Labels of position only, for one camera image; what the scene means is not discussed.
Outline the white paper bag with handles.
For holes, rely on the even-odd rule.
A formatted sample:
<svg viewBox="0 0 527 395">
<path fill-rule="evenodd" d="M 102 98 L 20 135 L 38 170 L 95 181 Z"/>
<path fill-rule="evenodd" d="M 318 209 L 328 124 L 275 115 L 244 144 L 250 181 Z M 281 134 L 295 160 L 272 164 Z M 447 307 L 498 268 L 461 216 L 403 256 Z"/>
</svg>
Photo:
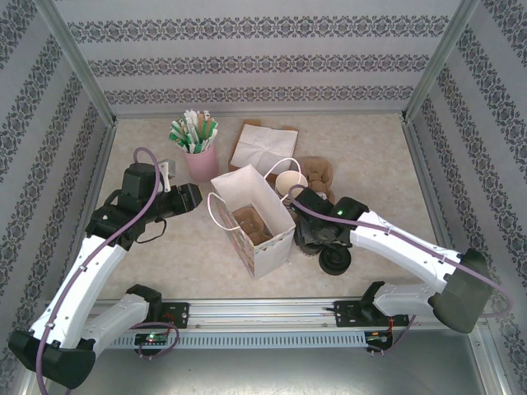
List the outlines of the white paper bag with handles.
<svg viewBox="0 0 527 395">
<path fill-rule="evenodd" d="M 289 254 L 296 224 L 279 197 L 252 165 L 212 179 L 214 191 L 208 194 L 207 206 L 212 221 L 223 229 L 240 260 L 254 279 L 259 279 L 283 265 Z M 267 230 L 270 239 L 255 244 L 250 230 L 239 224 L 235 212 L 255 219 L 253 232 Z"/>
</svg>

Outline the brown cardboard cup carrier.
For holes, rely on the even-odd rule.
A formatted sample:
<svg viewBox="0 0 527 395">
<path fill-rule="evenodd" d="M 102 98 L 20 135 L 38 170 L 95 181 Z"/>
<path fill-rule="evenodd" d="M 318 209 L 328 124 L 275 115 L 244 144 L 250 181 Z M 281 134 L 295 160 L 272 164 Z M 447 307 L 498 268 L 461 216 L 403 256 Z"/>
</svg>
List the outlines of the brown cardboard cup carrier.
<svg viewBox="0 0 527 395">
<path fill-rule="evenodd" d="M 316 193 L 324 193 L 326 198 L 335 203 L 331 189 L 333 183 L 333 166 L 323 157 L 306 157 L 301 162 L 302 174 L 306 177 L 308 187 Z"/>
<path fill-rule="evenodd" d="M 262 217 L 253 207 L 239 208 L 233 212 L 233 216 L 254 246 L 265 243 L 273 237 Z"/>
</svg>

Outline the pink holder cup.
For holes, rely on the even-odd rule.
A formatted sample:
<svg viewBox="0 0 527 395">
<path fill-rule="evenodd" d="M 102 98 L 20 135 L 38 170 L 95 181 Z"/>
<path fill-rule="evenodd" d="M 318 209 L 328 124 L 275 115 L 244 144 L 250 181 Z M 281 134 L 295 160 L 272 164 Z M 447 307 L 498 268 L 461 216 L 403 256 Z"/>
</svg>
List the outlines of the pink holder cup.
<svg viewBox="0 0 527 395">
<path fill-rule="evenodd" d="M 184 157 L 193 180 L 205 183 L 219 175 L 219 163 L 214 145 L 198 154 L 185 153 Z"/>
</svg>

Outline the white paper cup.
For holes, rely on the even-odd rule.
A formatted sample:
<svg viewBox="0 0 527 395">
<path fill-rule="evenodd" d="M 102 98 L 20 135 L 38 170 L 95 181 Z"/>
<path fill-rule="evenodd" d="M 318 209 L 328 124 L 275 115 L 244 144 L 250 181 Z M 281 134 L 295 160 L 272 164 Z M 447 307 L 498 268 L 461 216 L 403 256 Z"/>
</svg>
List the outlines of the white paper cup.
<svg viewBox="0 0 527 395">
<path fill-rule="evenodd" d="M 289 190 L 294 185 L 307 187 L 308 181 L 302 173 L 295 170 L 287 170 L 277 176 L 275 192 L 282 202 L 285 202 L 288 199 Z"/>
</svg>

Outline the grey metal base panel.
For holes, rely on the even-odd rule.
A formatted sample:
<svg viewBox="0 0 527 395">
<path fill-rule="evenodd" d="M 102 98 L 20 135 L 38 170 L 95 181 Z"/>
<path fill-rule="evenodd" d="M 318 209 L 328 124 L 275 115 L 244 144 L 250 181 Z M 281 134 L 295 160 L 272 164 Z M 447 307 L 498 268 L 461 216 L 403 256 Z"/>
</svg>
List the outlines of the grey metal base panel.
<svg viewBox="0 0 527 395">
<path fill-rule="evenodd" d="M 490 395 L 468 353 L 362 349 L 107 351 L 85 383 L 50 395 Z"/>
</svg>

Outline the aluminium table edge rail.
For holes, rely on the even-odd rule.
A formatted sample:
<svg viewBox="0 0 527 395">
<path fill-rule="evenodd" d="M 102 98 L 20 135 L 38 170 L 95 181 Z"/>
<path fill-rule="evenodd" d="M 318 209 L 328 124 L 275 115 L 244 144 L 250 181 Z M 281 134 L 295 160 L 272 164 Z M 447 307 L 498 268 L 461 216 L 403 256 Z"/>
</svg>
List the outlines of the aluminium table edge rail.
<svg viewBox="0 0 527 395">
<path fill-rule="evenodd" d="M 72 240 L 67 254 L 67 259 L 59 279 L 57 290 L 63 284 L 65 277 L 77 259 L 77 255 L 82 246 L 82 240 L 85 235 L 85 229 L 90 221 L 92 212 L 96 209 L 96 204 L 100 195 L 100 190 L 103 184 L 105 171 L 110 158 L 110 152 L 114 143 L 114 137 L 118 128 L 118 124 L 118 119 L 115 119 L 112 125 L 108 128 L 105 138 L 100 144 L 99 154 L 96 158 L 95 167 L 91 174 L 89 188 L 86 191 L 81 216 L 77 224 L 74 239 Z"/>
<path fill-rule="evenodd" d="M 445 221 L 441 214 L 440 205 L 433 188 L 432 180 L 429 175 L 427 165 L 418 144 L 417 135 L 412 124 L 402 121 L 401 127 L 408 145 L 408 151 L 412 159 L 413 167 L 417 176 L 422 196 L 427 209 L 427 214 L 431 222 L 434 233 L 435 244 L 440 249 L 455 251 L 446 229 Z"/>
<path fill-rule="evenodd" d="M 180 111 L 176 112 L 158 112 L 158 113 L 133 113 L 133 114 L 116 114 L 115 118 L 123 119 L 174 119 Z M 396 111 L 394 109 L 345 109 L 345 110 L 288 110 L 288 111 L 212 111 L 214 118 L 222 117 L 237 117 L 243 119 L 259 119 L 262 117 L 293 117 L 293 116 L 333 116 L 333 115 L 381 115 L 381 114 L 397 114 L 400 118 L 403 117 L 402 110 Z"/>
</svg>

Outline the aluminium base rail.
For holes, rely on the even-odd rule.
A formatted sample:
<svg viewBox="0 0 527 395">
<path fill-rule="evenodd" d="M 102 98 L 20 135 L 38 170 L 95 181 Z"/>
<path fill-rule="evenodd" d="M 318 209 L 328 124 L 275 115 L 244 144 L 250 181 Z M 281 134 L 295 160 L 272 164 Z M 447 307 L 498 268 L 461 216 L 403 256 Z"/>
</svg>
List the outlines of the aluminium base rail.
<svg viewBox="0 0 527 395">
<path fill-rule="evenodd" d="M 339 300 L 355 301 L 356 298 Z M 179 329 L 264 331 L 273 329 L 372 328 L 339 327 L 329 311 L 335 299 L 166 300 L 160 318 Z"/>
</svg>

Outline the aluminium frame post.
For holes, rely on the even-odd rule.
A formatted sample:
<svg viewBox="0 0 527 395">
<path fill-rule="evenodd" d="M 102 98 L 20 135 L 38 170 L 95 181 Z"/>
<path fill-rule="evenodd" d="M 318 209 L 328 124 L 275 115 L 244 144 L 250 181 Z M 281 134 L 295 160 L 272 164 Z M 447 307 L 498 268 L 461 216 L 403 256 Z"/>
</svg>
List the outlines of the aluminium frame post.
<svg viewBox="0 0 527 395">
<path fill-rule="evenodd" d="M 101 90 L 67 23 L 58 11 L 54 0 L 32 1 L 57 40 L 73 71 L 77 74 L 91 102 L 99 111 L 100 116 L 107 125 L 114 125 L 116 116 L 110 107 L 109 101 L 106 99 L 103 90 Z"/>
<path fill-rule="evenodd" d="M 479 3 L 480 0 L 460 0 L 454 15 L 445 29 L 445 33 L 415 86 L 408 104 L 401 113 L 403 123 L 408 123 L 415 117 Z"/>
</svg>

